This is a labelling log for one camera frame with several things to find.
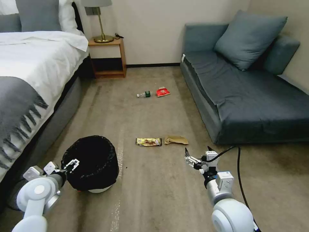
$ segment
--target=lamp shade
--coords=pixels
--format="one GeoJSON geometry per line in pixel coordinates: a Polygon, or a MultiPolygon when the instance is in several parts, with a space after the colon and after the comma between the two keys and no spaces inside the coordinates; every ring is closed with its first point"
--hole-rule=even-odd
{"type": "Polygon", "coordinates": [[[85,7],[104,7],[110,6],[112,0],[81,0],[81,4],[85,7]]]}

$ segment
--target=brown paper bag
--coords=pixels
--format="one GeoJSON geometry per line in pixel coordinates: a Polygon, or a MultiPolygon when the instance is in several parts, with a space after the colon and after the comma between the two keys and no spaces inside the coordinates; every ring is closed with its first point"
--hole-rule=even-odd
{"type": "Polygon", "coordinates": [[[185,137],[176,135],[166,135],[164,144],[170,144],[170,143],[189,144],[188,140],[185,137]]]}

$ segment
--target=black trash bag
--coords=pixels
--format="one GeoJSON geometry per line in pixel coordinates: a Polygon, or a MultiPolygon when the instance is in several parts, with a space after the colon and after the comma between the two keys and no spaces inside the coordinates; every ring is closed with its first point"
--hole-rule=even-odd
{"type": "Polygon", "coordinates": [[[67,173],[68,182],[79,191],[104,189],[116,182],[119,174],[113,144],[105,137],[94,135],[77,140],[63,155],[61,167],[78,159],[79,166],[67,173]]]}

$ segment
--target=plastic bottle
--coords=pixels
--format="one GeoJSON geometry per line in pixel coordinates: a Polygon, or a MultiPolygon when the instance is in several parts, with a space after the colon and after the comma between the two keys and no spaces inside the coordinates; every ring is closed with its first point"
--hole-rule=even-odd
{"type": "Polygon", "coordinates": [[[150,97],[152,93],[150,91],[146,91],[144,93],[140,93],[137,95],[137,97],[150,97]]]}

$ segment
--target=beige carpet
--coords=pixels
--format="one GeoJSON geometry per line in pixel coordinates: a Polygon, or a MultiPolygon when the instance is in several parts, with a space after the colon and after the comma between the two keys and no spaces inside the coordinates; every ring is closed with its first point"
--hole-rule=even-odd
{"type": "MultiPolygon", "coordinates": [[[[136,137],[182,135],[191,155],[212,144],[179,67],[128,69],[126,79],[83,82],[84,97],[75,117],[51,147],[44,162],[60,162],[78,138],[103,135],[115,146],[120,174],[105,193],[77,192],[66,183],[63,196],[47,214],[53,232],[212,232],[212,206],[203,177],[184,162],[184,145],[139,147],[136,137]],[[165,86],[171,95],[138,99],[137,93],[165,86]]],[[[247,200],[265,231],[309,230],[309,156],[307,144],[242,147],[241,174],[247,200]]],[[[219,161],[237,178],[237,151],[219,161]]],[[[233,189],[242,200],[238,182],[233,189]]],[[[0,231],[21,219],[9,209],[0,231]]]]}

